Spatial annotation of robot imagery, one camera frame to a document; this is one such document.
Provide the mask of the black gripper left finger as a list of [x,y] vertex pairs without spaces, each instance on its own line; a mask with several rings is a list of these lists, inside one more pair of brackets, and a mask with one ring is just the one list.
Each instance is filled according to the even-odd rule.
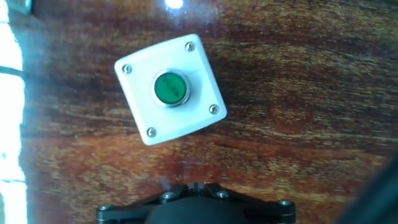
[[125,206],[102,205],[96,209],[97,215],[148,215],[155,206],[177,199],[194,196],[198,193],[198,183],[173,184],[166,191]]

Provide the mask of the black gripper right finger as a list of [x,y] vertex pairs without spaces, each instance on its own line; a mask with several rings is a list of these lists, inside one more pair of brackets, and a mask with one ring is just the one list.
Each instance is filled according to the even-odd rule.
[[295,204],[290,200],[263,201],[231,189],[218,183],[198,183],[198,194],[223,202],[231,203],[250,215],[294,215]]

